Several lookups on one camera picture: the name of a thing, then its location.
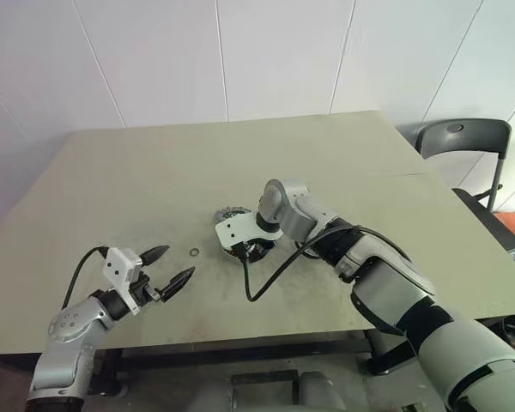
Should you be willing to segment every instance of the black chair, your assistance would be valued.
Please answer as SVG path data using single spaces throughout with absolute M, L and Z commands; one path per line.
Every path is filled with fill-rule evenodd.
M 515 235 L 492 214 L 496 192 L 500 185 L 511 126 L 503 120 L 490 118 L 454 118 L 424 126 L 418 133 L 415 148 L 424 159 L 439 153 L 472 150 L 498 154 L 492 187 L 479 195 L 471 196 L 462 189 L 452 189 L 488 231 L 507 250 L 515 249 Z M 485 208 L 479 203 L 488 198 Z

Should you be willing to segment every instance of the table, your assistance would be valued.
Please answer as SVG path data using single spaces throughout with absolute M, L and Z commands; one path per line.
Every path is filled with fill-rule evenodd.
M 165 305 L 129 316 L 103 348 L 221 341 L 369 323 L 326 264 L 297 260 L 255 303 L 215 238 L 215 211 L 256 208 L 269 179 L 304 179 L 347 221 L 397 242 L 441 301 L 473 318 L 515 313 L 515 264 L 378 112 L 73 133 L 0 225 L 0 354 L 39 352 L 82 254 L 104 244 L 171 249 L 146 272 L 164 285 L 195 265 Z M 200 254 L 192 257 L 191 248 Z M 293 250 L 251 266 L 252 289 Z M 106 288 L 101 261 L 71 302 Z

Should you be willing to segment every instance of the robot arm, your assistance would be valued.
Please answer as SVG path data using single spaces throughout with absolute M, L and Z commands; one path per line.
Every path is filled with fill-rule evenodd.
M 254 219 L 253 225 L 244 219 Z M 331 230 L 312 251 L 345 282 L 351 301 L 379 330 L 405 336 L 450 411 L 515 412 L 515 351 L 476 321 L 444 308 L 433 285 L 379 233 L 353 226 L 313 199 L 297 180 L 271 180 L 255 215 L 238 216 L 245 230 L 228 236 L 231 220 L 216 226 L 224 248 L 249 239 L 300 243 Z
M 194 267 L 177 274 L 162 290 L 150 287 L 141 268 L 166 250 L 167 246 L 157 246 L 137 256 L 130 249 L 107 249 L 103 274 L 113 288 L 97 290 L 50 322 L 48 344 L 29 388 L 27 412 L 81 410 L 101 339 L 128 313 L 137 315 L 151 301 L 169 300 L 191 278 Z

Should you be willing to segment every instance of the chair backrest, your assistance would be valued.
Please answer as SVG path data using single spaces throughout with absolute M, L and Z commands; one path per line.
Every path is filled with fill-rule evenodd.
M 505 159 L 511 134 L 511 126 L 503 120 L 454 118 L 424 126 L 415 148 L 424 159 L 458 150 L 492 152 Z

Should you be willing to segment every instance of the floor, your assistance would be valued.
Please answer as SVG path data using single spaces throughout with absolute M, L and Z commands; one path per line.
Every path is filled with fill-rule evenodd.
M 124 377 L 130 390 L 124 398 L 88 397 L 85 412 L 184 411 L 199 388 L 233 374 L 297 369 L 320 371 L 330 378 L 351 412 L 394 412 L 423 402 L 428 412 L 445 412 L 439 397 L 413 362 L 387 376 L 363 373 L 365 355 L 324 354 L 284 360 L 263 360 L 202 367 L 181 367 L 132 373 Z M 23 410 L 30 375 L 0 367 L 0 412 Z M 290 404 L 289 383 L 240 387 L 238 406 Z

